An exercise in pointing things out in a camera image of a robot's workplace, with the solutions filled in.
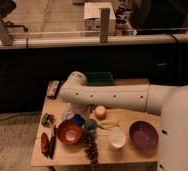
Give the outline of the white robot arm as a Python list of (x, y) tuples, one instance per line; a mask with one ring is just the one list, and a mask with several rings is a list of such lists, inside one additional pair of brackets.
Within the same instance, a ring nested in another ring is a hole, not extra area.
[(188, 171), (188, 85), (89, 86), (87, 77), (72, 72), (60, 97), (82, 113), (88, 105), (148, 112), (161, 117), (157, 171)]

